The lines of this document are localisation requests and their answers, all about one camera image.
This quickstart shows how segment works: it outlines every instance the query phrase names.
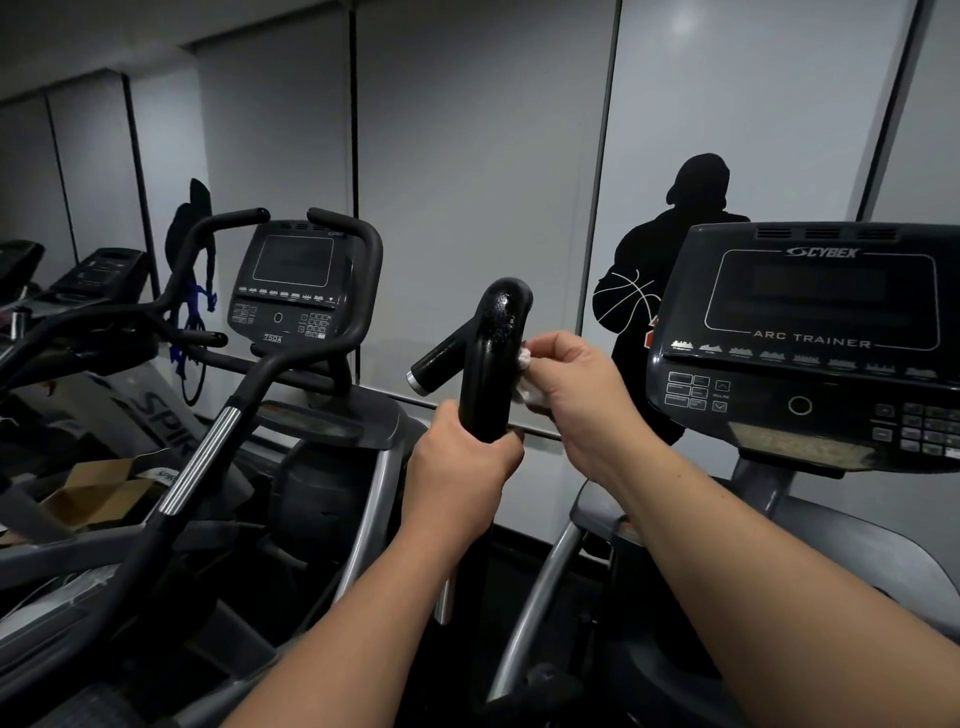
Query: silhouette mural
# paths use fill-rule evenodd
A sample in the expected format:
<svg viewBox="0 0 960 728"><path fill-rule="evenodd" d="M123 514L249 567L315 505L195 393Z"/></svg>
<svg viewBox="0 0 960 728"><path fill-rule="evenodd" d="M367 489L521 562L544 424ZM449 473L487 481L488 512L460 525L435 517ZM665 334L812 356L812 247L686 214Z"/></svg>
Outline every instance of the silhouette mural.
<svg viewBox="0 0 960 728"><path fill-rule="evenodd" d="M647 355L663 290L694 225L750 222L725 211L730 169L719 155L691 157L677 173L666 202L672 207L628 232L616 247L613 266L593 291L593 315L618 334L612 358L637 409L668 445L684 434L646 398Z"/></svg>

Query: silver metal frame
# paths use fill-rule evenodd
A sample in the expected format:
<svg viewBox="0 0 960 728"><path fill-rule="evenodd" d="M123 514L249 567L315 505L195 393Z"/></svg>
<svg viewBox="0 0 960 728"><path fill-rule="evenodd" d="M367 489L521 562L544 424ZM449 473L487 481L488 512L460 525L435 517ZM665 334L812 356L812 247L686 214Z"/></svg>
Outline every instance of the silver metal frame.
<svg viewBox="0 0 960 728"><path fill-rule="evenodd" d="M357 529L353 547L344 568L344 575L333 596L336 604L360 578L367 567L383 551L387 541L387 523L396 499L396 487L400 481L403 465L403 443L392 449L382 450L376 456L370 494L364 506L360 527Z"/></svg>
<svg viewBox="0 0 960 728"><path fill-rule="evenodd" d="M576 523L568 523L557 543L550 549L537 575L537 581L523 605L523 611L516 621L503 657L500 658L500 665L496 669L493 684L487 694L487 702L508 695L514 689L526 664L530 645L540 631L540 625L543 624L546 611L557 593L570 559L580 551L584 534L585 531Z"/></svg>

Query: cybex logo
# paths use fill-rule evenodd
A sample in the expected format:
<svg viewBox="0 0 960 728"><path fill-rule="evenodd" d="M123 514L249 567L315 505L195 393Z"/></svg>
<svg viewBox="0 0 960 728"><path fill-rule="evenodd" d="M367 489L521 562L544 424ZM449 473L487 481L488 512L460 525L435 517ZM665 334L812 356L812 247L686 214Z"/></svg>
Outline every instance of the cybex logo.
<svg viewBox="0 0 960 728"><path fill-rule="evenodd" d="M793 257L856 257L860 248L788 248L787 255Z"/></svg>

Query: console display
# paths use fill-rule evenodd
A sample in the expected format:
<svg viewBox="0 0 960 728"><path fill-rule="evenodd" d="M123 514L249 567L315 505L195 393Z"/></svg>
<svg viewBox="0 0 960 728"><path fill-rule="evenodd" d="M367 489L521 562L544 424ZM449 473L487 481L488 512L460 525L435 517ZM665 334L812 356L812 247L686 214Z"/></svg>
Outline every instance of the console display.
<svg viewBox="0 0 960 728"><path fill-rule="evenodd" d="M798 463L960 471L960 290L945 283L958 275L960 227L697 226L664 293L647 399Z"/></svg>
<svg viewBox="0 0 960 728"><path fill-rule="evenodd" d="M230 327L265 350L332 335L345 315L353 242L303 221L259 226L233 289Z"/></svg>
<svg viewBox="0 0 960 728"><path fill-rule="evenodd" d="M270 235L263 243L253 269L261 283L324 288L333 262L332 237Z"/></svg>

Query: forearm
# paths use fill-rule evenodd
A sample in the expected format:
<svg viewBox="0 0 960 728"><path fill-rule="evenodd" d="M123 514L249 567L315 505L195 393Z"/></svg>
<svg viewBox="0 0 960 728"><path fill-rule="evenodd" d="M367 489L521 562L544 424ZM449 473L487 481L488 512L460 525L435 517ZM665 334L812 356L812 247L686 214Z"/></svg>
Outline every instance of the forearm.
<svg viewBox="0 0 960 728"><path fill-rule="evenodd" d="M653 437L611 489L760 725L960 724L960 649Z"/></svg>
<svg viewBox="0 0 960 728"><path fill-rule="evenodd" d="M404 533L230 717L228 728L393 724L407 673L453 559Z"/></svg>

